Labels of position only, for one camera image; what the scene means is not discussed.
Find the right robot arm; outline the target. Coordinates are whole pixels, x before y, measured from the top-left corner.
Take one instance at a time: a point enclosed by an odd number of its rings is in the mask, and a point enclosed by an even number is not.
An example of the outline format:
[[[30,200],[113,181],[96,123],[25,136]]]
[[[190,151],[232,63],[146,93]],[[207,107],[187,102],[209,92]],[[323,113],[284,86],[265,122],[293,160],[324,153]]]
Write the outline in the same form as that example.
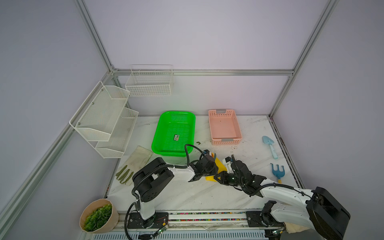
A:
[[[351,219],[349,212],[324,188],[299,189],[252,174],[241,161],[229,161],[227,170],[214,176],[221,185],[249,197],[267,198],[256,223],[264,227],[294,224],[317,231],[327,240],[342,240]]]

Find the green plastic basket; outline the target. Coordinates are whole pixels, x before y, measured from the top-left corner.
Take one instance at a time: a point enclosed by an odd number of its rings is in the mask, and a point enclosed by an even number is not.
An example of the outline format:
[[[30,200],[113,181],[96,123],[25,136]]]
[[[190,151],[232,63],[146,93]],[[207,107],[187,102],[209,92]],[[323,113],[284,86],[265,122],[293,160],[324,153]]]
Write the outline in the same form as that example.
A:
[[[190,112],[164,112],[158,121],[152,142],[155,154],[167,157],[185,157],[185,145],[195,139],[196,116]]]

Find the pink plastic basket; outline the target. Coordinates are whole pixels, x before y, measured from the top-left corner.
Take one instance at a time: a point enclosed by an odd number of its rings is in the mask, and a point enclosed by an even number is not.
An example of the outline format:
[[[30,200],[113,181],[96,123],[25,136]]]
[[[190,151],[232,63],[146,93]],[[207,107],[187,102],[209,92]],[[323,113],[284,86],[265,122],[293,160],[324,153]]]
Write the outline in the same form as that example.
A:
[[[208,113],[212,145],[238,145],[242,133],[236,112],[232,109],[213,109]]]

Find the yellow paper napkin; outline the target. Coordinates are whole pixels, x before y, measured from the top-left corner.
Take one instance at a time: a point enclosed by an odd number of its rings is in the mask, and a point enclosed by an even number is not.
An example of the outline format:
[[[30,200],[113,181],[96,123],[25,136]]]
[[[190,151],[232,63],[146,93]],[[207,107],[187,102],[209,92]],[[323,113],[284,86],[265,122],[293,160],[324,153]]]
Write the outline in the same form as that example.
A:
[[[215,159],[215,164],[216,164],[217,167],[218,167],[218,171],[217,171],[216,175],[219,174],[219,173],[221,173],[221,172],[223,172],[223,171],[224,171],[224,172],[227,171],[226,166],[223,165],[223,163],[222,163],[218,158]],[[214,176],[208,176],[208,177],[205,177],[205,180],[206,180],[206,181],[211,181],[211,182],[217,182],[217,181],[214,179]]]

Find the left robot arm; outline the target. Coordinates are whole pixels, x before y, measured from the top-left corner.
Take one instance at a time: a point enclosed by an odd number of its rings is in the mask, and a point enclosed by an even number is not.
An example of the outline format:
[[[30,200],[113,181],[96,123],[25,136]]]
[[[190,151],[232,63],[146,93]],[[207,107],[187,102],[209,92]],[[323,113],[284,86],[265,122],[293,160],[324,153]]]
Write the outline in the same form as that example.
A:
[[[128,231],[128,220],[133,212],[140,214],[143,227],[151,227],[156,219],[156,210],[151,203],[173,180],[178,178],[183,182],[195,182],[202,177],[215,176],[219,167],[216,164],[216,154],[209,150],[202,151],[190,144],[184,146],[187,163],[185,165],[167,164],[163,158],[157,157],[144,166],[133,176],[134,187],[132,195],[136,201],[127,210],[124,220],[126,237],[131,240]]]

